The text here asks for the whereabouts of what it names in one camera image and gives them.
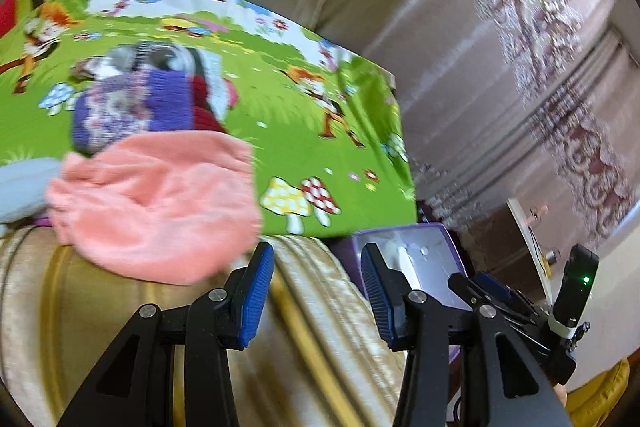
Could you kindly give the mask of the right hand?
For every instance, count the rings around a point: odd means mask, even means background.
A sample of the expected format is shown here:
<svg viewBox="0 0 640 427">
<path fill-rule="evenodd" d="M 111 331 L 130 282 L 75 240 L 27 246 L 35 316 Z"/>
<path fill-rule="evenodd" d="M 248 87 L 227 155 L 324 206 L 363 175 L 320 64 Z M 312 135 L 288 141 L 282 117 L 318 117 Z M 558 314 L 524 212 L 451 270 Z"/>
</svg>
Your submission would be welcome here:
<svg viewBox="0 0 640 427">
<path fill-rule="evenodd" d="M 566 387 L 561 384 L 556 384 L 553 386 L 553 390 L 556 396 L 558 397 L 559 401 L 562 403 L 562 407 L 566 407 L 567 396 L 568 396 Z"/>
</svg>

